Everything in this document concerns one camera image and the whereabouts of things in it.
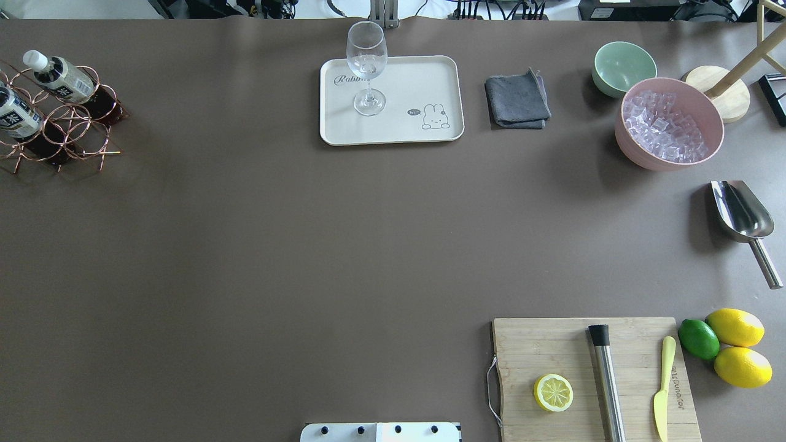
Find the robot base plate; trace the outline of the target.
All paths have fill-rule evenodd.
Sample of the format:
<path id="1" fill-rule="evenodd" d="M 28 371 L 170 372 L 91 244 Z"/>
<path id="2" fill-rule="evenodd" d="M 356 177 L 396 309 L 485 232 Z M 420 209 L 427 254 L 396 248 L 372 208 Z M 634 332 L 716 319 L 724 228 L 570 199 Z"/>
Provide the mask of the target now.
<path id="1" fill-rule="evenodd" d="M 300 441 L 461 441 L 454 422 L 346 422 L 304 426 Z"/>

